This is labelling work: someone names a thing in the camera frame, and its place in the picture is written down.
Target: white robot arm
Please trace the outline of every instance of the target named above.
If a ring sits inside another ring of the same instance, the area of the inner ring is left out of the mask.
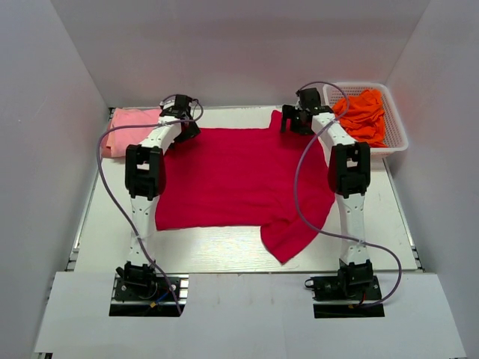
[[[364,245],[364,196],[370,184],[370,148],[349,136],[328,106],[321,105],[316,88],[299,90],[295,106],[283,105],[281,131],[303,135],[319,134],[326,161],[329,162],[328,183],[335,193],[341,220],[342,238],[337,277],[311,278],[316,299],[368,298],[380,296],[377,278]]]
[[[315,115],[313,116],[311,129],[314,133],[319,133],[324,127],[334,121],[334,119],[335,115],[329,112]],[[328,165],[330,165],[329,159],[333,147],[338,145],[354,145],[356,143],[354,138],[349,136],[339,123],[333,123],[324,131],[320,136],[320,140]],[[345,197],[343,194],[335,193],[335,196],[339,208],[341,234],[364,241],[364,194],[354,193]],[[344,239],[340,260],[346,264],[362,264],[370,260],[370,257],[364,244]]]
[[[138,149],[147,149],[150,151],[150,155],[153,153],[155,157],[158,157],[159,163],[163,165],[163,156],[166,153],[166,150],[173,144],[174,139],[181,133],[181,123],[175,123],[172,125],[165,124],[162,127],[155,128],[147,138],[145,138],[140,144],[140,147],[131,147],[134,151],[137,151],[136,155],[138,158]],[[156,166],[151,167],[152,171],[156,170]],[[154,174],[150,177],[152,180],[155,180]],[[148,197],[144,195],[134,194],[134,197],[131,196],[130,200],[132,204],[132,221],[136,226],[140,234],[140,238],[143,241],[143,245],[147,248],[147,241],[152,234],[156,232],[156,223],[155,223],[155,211],[156,205],[158,204],[159,197],[161,192],[164,190],[164,184],[161,183],[163,179],[159,178],[160,185],[162,185],[161,191],[154,193],[153,197]],[[130,245],[129,245],[129,254],[128,261],[133,265],[140,266],[143,263],[147,262],[147,259],[144,257],[143,252],[141,251],[140,244],[134,232],[131,234]]]
[[[183,142],[200,133],[196,123],[178,122],[192,119],[192,101],[190,97],[176,95],[174,104],[160,113],[158,121],[162,126],[155,128],[140,144],[126,149],[125,184],[132,204],[132,221],[146,248],[148,239],[156,232],[156,205],[166,185],[164,155],[174,142]],[[147,263],[133,232],[128,262],[134,266]]]

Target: red cloth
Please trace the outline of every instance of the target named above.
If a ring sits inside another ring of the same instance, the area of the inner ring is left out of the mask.
[[[268,129],[202,129],[169,150],[166,190],[156,208],[156,228],[261,226],[266,249],[285,263],[316,236],[296,214],[293,179],[311,136],[280,133],[281,112]],[[299,175],[305,216],[322,227],[335,197],[327,183],[320,144]]]

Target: laundry basket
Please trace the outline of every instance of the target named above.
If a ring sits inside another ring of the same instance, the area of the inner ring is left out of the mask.
[[[392,100],[391,94],[385,85],[375,84],[372,82],[337,82],[335,85],[343,89],[348,96],[358,96],[363,90],[376,89],[382,94],[382,106],[384,108],[384,120],[386,126],[386,134],[384,144],[387,147],[374,148],[371,147],[371,157],[384,158],[391,153],[404,151],[408,147],[406,132],[403,123],[397,113],[396,106]],[[323,96],[325,104],[333,106],[339,99],[343,98],[341,92],[336,88],[324,85]]]

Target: white tabletop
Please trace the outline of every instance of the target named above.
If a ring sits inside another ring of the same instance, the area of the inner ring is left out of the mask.
[[[266,128],[274,107],[211,108],[198,121],[200,127]],[[129,212],[122,160],[104,159],[106,179],[120,203]],[[382,161],[371,165],[371,184],[364,204],[368,242],[384,245],[399,256],[405,270],[417,269],[407,231]],[[341,232],[338,207],[333,205],[325,230]],[[106,194],[100,179],[94,187],[80,236],[75,271],[109,272],[123,266],[129,251],[130,227]],[[300,254],[281,265],[263,246],[259,227],[209,227],[158,232],[148,250],[169,273],[193,272],[284,272],[336,271],[340,239],[318,235]],[[397,270],[384,251],[369,248],[376,270]]]
[[[406,273],[385,317],[363,319],[315,319],[308,278],[192,274],[180,318],[144,318],[109,316],[114,273],[59,272],[35,351],[54,359],[465,356],[435,274]],[[383,293],[396,278],[378,274]]]

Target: wire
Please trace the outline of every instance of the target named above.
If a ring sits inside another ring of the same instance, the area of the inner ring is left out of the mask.
[[[361,298],[360,302],[353,305],[353,308],[360,307],[364,303],[365,300],[366,300],[366,292],[362,293],[362,298]]]
[[[166,105],[166,102],[169,101],[170,99],[172,99],[173,97],[178,96],[178,95],[179,95],[178,93],[173,93],[172,95],[168,95],[167,97],[165,97],[164,99],[162,99],[159,102],[159,107],[163,110],[163,106]]]
[[[196,105],[195,105],[195,107],[193,108],[192,117],[195,116],[195,110],[196,110],[196,108],[198,107],[198,105],[200,104],[200,103],[198,102],[198,99],[193,99],[193,101],[196,101]]]
[[[170,95],[170,96],[167,96],[163,101],[161,101],[161,103],[164,105],[164,103],[166,101],[168,101],[170,98],[172,98],[173,96],[176,96],[176,95]],[[101,136],[100,138],[98,138],[98,142],[97,142],[97,166],[98,166],[98,173],[100,174],[100,179],[102,180],[102,183],[103,183],[103,186],[105,187],[105,190],[106,190],[106,193],[108,193],[108,196],[112,199],[113,203],[115,204],[115,206],[118,208],[118,210],[121,212],[121,214],[123,215],[123,217],[125,217],[126,221],[128,221],[129,225],[131,226],[135,236],[136,236],[136,239],[138,240],[138,243],[140,244],[140,248],[141,248],[141,251],[143,252],[143,255],[147,258],[148,262],[153,266],[155,267],[160,273],[161,275],[165,278],[165,282],[167,283],[168,285],[168,288],[170,289],[171,291],[171,294],[173,295],[173,300],[174,300],[174,303],[176,304],[176,307],[178,309],[178,313],[180,314],[181,316],[181,307],[180,307],[180,303],[178,302],[178,298],[177,298],[177,295],[176,293],[174,292],[174,290],[172,290],[171,288],[171,282],[168,278],[168,276],[166,275],[166,273],[158,266],[158,264],[156,264],[156,261],[151,258],[151,256],[149,255],[149,253],[147,252],[147,249],[144,247],[144,244],[143,244],[143,239],[141,239],[140,237],[140,233],[138,232],[138,229],[136,228],[135,224],[133,223],[132,219],[129,217],[129,215],[126,213],[125,209],[120,205],[120,203],[118,202],[118,200],[116,199],[115,195],[113,194],[112,190],[110,189],[108,183],[106,182],[106,178],[105,178],[105,174],[103,173],[103,167],[102,167],[102,157],[101,157],[101,154],[100,154],[100,149],[101,149],[101,144],[102,144],[102,140],[111,132],[113,131],[118,131],[119,129],[143,129],[143,128],[148,128],[148,127],[162,127],[162,126],[168,126],[168,125],[174,125],[175,123],[186,123],[186,122],[196,122],[198,121],[200,118],[203,117],[203,113],[204,113],[204,109],[203,109],[203,106],[197,102],[197,104],[200,106],[200,110],[201,110],[201,113],[199,114],[198,117],[196,117],[195,119],[192,119],[192,120],[172,120],[172,121],[169,121],[167,123],[155,123],[155,124],[149,124],[149,125],[125,125],[125,126],[118,126],[118,127],[112,127],[111,129],[108,129],[107,131],[105,131]]]
[[[158,290],[158,283],[155,283],[155,290],[153,291],[153,294],[152,294],[152,295],[150,295],[150,296],[147,297],[147,298],[138,296],[138,298],[144,299],[144,300],[146,300],[146,299],[151,299],[151,298],[156,294],[156,291],[157,291],[157,290]]]
[[[393,289],[387,294],[385,295],[383,298],[381,298],[380,300],[378,301],[375,301],[374,303],[370,303],[370,304],[362,304],[361,306],[362,307],[373,307],[375,305],[378,305],[378,304],[381,304],[383,303],[384,301],[386,301],[387,299],[389,299],[397,290],[397,288],[399,287],[399,284],[401,282],[401,278],[403,276],[403,267],[401,265],[401,261],[399,260],[399,257],[393,252],[391,251],[389,248],[386,248],[386,247],[383,247],[382,245],[375,245],[373,243],[368,243],[368,242],[365,242],[363,239],[357,239],[355,237],[351,237],[351,236],[345,236],[343,234],[337,234],[337,233],[330,233],[330,232],[327,232],[325,230],[321,230],[320,228],[314,226],[305,216],[304,214],[302,213],[301,211],[301,208],[299,207],[299,198],[298,198],[298,179],[299,179],[299,171],[301,170],[301,166],[302,166],[302,163],[304,162],[305,160],[305,157],[306,157],[306,154],[308,153],[308,151],[311,149],[311,147],[313,146],[313,144],[315,142],[317,142],[317,139],[323,134],[323,132],[325,132],[330,126],[332,126],[333,123],[335,122],[338,122],[350,109],[350,100],[348,99],[346,93],[343,91],[342,88],[340,88],[339,86],[331,83],[331,82],[327,82],[327,81],[312,81],[312,82],[309,82],[307,83],[306,85],[303,85],[301,86],[301,88],[299,90],[302,90],[303,88],[306,88],[307,86],[310,86],[310,85],[315,85],[315,84],[323,84],[323,85],[329,85],[329,86],[332,86],[334,87],[336,90],[338,90],[339,92],[341,92],[341,94],[343,95],[344,99],[346,100],[346,109],[344,110],[343,113],[339,114],[338,116],[335,117],[334,120],[332,120],[330,123],[328,123],[327,125],[325,125],[316,135],[313,136],[313,138],[311,139],[311,141],[309,141],[308,145],[306,146],[305,150],[303,151],[302,155],[301,155],[301,158],[299,159],[299,162],[298,162],[298,166],[296,167],[296,172],[294,174],[294,184],[293,184],[293,194],[294,194],[294,204],[296,206],[296,211],[298,212],[298,215],[299,217],[303,220],[303,222],[306,223],[306,225],[308,225],[308,227],[310,227],[312,230],[315,230],[317,231],[318,233],[321,233],[321,234],[324,234],[326,236],[331,236],[331,237],[336,237],[336,238],[340,238],[340,239],[348,239],[350,241],[353,241],[353,242],[357,242],[357,243],[361,243],[363,245],[367,245],[368,247],[372,247],[372,248],[378,248],[378,249],[381,249],[385,252],[388,252],[390,255],[392,255],[392,257],[396,260],[397,262],[397,270],[398,270],[398,273],[397,273],[397,280],[396,280],[396,283],[393,287]]]
[[[164,295],[162,295],[161,297],[159,297],[158,299],[155,300],[155,304],[158,305],[163,299],[166,298],[166,296],[168,295],[169,291],[166,292]]]

